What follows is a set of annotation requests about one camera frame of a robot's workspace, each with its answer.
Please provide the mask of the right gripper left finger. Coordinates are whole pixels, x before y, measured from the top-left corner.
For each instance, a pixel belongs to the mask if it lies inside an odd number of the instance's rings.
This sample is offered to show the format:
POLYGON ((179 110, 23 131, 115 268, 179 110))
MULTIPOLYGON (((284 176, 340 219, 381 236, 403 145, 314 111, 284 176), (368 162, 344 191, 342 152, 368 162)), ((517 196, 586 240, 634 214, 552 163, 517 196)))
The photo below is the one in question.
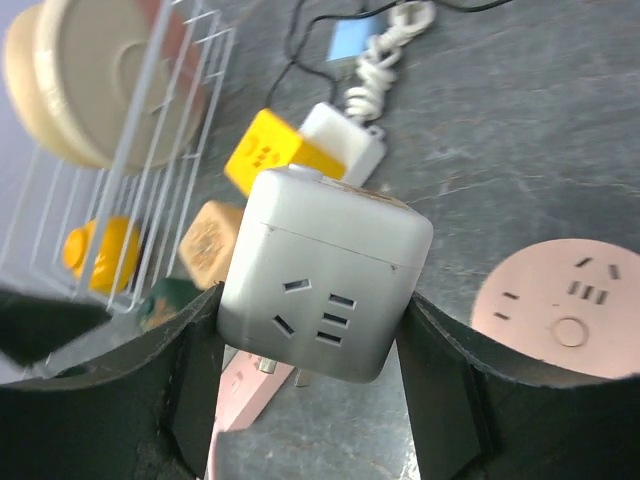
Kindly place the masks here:
POLYGON ((200 479, 222 373, 220 287, 118 348, 1 387, 5 479, 200 479))

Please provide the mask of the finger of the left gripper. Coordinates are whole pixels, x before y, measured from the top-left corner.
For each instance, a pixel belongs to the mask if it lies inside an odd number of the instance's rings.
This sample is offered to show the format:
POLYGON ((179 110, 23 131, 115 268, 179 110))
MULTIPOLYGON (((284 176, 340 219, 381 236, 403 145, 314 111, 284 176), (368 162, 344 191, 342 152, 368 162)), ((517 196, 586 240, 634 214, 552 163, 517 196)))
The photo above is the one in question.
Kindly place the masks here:
POLYGON ((1 353, 28 367, 111 319, 98 303, 1 289, 1 353))

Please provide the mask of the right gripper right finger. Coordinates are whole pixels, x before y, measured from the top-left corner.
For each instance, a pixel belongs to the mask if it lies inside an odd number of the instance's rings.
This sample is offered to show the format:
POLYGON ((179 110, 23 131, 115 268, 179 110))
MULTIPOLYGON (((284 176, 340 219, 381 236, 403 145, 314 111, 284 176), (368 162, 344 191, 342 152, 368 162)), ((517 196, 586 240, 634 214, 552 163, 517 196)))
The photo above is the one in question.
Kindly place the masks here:
POLYGON ((532 359, 420 294, 397 348, 421 478, 638 478, 638 376, 532 359))

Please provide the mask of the pink long power strip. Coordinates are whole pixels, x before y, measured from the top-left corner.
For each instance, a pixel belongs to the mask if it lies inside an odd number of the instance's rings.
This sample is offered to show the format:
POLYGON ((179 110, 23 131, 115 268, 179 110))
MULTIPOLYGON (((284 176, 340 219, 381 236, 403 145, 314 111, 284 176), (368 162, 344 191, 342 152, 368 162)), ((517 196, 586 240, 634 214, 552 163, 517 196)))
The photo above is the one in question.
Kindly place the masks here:
POLYGON ((256 355, 237 351, 222 372, 205 479, 216 478, 218 434, 251 426, 293 371, 278 364, 273 373, 264 373, 260 361, 256 355))

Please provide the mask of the beige wooden cube socket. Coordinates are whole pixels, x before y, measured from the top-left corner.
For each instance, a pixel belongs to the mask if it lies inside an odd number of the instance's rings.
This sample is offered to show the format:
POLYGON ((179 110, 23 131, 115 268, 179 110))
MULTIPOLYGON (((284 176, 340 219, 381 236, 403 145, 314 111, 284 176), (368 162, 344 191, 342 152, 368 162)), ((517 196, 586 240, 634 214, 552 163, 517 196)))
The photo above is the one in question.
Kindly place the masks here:
POLYGON ((200 290, 226 280, 243 214, 241 208, 207 201, 187 229, 178 254, 200 290))

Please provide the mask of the white cube socket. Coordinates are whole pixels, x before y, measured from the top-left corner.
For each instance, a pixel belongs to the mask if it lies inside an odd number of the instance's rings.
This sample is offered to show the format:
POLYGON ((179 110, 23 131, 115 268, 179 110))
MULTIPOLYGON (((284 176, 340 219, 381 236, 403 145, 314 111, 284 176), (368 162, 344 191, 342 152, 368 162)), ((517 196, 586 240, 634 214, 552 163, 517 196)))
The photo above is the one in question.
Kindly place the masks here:
POLYGON ((236 349, 369 383, 433 236, 425 216, 388 196, 308 167, 265 170, 244 210, 217 331, 236 349))

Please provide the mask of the white multicolour power strip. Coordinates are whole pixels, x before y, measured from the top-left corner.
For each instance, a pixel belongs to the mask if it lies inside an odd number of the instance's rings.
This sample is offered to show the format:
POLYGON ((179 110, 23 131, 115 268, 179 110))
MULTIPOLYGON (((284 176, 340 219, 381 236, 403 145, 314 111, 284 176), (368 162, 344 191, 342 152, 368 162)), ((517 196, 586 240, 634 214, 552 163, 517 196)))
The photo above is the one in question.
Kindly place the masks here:
POLYGON ((381 128, 361 126, 328 103, 316 104, 298 132, 338 160, 345 167, 341 181, 355 187, 366 183, 387 153, 381 128))

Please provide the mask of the yellow cube socket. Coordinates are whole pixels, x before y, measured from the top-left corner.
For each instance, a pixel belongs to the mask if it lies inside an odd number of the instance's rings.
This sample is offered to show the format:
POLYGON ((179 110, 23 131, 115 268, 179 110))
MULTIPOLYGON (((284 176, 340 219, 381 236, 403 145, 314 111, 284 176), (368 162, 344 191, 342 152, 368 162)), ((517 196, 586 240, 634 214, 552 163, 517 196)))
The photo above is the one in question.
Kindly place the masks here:
POLYGON ((264 108, 253 118, 224 173, 248 197, 257 175, 266 169, 299 164, 339 180, 346 167, 339 160, 304 138, 290 124, 264 108))

